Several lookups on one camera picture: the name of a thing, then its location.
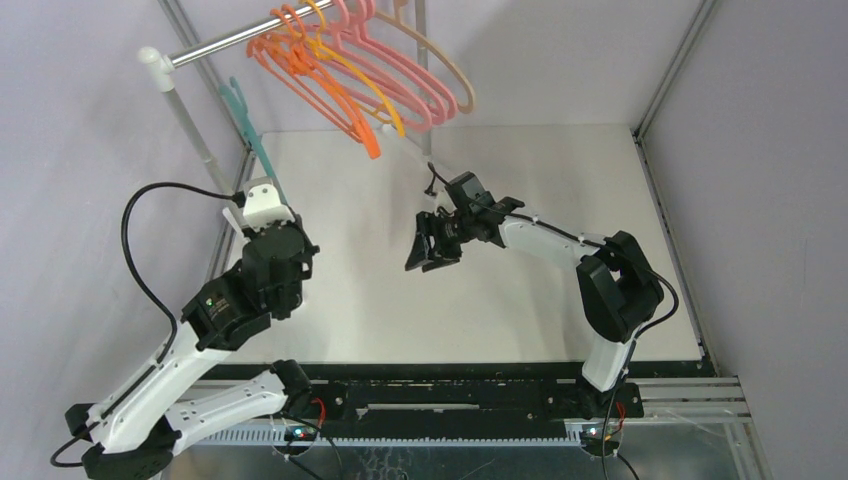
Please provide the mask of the yellow plastic hanger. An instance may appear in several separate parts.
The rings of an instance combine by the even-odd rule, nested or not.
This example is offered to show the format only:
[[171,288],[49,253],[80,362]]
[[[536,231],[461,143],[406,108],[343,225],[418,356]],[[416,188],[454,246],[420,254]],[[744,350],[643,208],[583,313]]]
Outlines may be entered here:
[[331,1],[329,7],[335,11],[335,18],[329,19],[327,9],[315,1],[298,4],[309,6],[317,16],[315,24],[305,24],[298,34],[309,44],[312,56],[325,69],[345,78],[338,82],[358,104],[363,116],[401,138],[406,137],[411,124],[399,109],[407,105],[409,92],[392,74],[365,57],[376,51],[374,47],[365,47],[359,37],[367,20],[366,7],[359,1],[352,6],[346,1]]

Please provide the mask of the beige plastic hanger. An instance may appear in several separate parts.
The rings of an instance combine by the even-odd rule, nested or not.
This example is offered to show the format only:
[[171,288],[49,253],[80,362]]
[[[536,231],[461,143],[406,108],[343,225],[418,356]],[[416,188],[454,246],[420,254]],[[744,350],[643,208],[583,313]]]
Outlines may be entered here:
[[432,75],[430,60],[434,59],[458,83],[464,93],[463,100],[460,100],[452,89],[436,77],[430,82],[438,95],[447,101],[448,117],[452,118],[457,114],[471,114],[477,106],[475,88],[459,64],[430,38],[428,13],[427,1],[392,1],[390,13],[375,8],[374,17],[414,41],[416,66],[421,67],[425,73]]

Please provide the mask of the orange plastic hanger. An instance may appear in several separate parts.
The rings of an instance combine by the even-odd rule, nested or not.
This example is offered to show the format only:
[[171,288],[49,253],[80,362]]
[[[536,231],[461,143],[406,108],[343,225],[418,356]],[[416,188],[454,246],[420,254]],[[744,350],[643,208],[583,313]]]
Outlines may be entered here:
[[377,159],[382,150],[365,112],[348,89],[328,70],[328,61],[344,58],[307,32],[295,9],[283,4],[270,10],[281,25],[248,42],[246,54],[283,83],[333,126]]
[[316,58],[301,35],[270,31],[248,41],[246,55],[355,142],[371,159],[381,155],[374,132],[354,99]]

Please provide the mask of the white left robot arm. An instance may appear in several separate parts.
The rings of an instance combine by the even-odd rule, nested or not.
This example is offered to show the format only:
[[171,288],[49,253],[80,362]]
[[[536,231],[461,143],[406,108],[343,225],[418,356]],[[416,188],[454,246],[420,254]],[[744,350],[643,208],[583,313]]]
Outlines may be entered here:
[[273,320],[303,300],[319,248],[300,222],[277,221],[255,234],[242,257],[205,284],[182,310],[173,337],[121,389],[96,404],[75,404],[71,434],[90,442],[81,466],[90,479],[150,479],[183,451],[241,422],[311,407],[311,382],[294,360],[277,360],[255,377],[216,394],[183,394]]

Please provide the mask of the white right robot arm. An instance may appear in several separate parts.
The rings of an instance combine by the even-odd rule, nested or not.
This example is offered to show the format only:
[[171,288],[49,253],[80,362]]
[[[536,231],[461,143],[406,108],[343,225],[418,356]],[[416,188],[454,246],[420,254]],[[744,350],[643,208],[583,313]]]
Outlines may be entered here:
[[578,402],[592,416],[605,415],[618,400],[615,386],[624,376],[636,339],[653,321],[670,287],[653,270],[634,236],[618,231],[591,240],[521,213],[513,197],[494,198],[477,176],[452,180],[434,174],[453,208],[421,211],[405,263],[408,271],[428,272],[461,260],[463,245],[474,240],[530,254],[575,275],[584,317],[594,333],[584,361]]

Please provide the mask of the teal plastic hanger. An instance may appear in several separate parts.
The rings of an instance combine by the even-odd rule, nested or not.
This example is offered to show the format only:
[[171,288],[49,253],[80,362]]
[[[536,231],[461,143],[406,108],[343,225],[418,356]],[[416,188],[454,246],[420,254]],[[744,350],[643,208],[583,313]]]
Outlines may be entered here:
[[240,135],[248,143],[251,151],[259,160],[265,176],[271,180],[273,186],[277,190],[280,201],[284,205],[288,205],[289,202],[285,196],[282,186],[280,185],[279,179],[270,161],[270,157],[262,144],[262,137],[250,119],[248,103],[237,79],[234,76],[231,76],[229,78],[229,83],[220,85],[218,91],[219,95],[229,108],[230,113],[233,115]]

